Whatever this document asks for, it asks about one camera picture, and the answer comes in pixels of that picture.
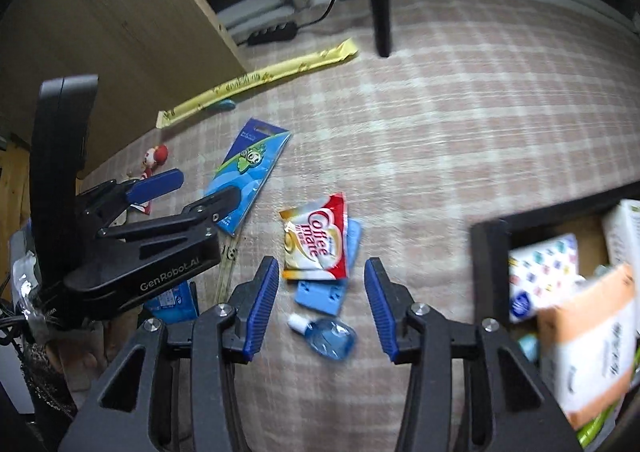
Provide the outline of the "person's left hand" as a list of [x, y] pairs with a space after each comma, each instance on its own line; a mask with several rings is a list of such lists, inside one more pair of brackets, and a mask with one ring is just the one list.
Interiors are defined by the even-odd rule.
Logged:
[[44, 346], [47, 359], [61, 373], [72, 394], [88, 392], [136, 331], [136, 322], [98, 322], [91, 329], [58, 332]]

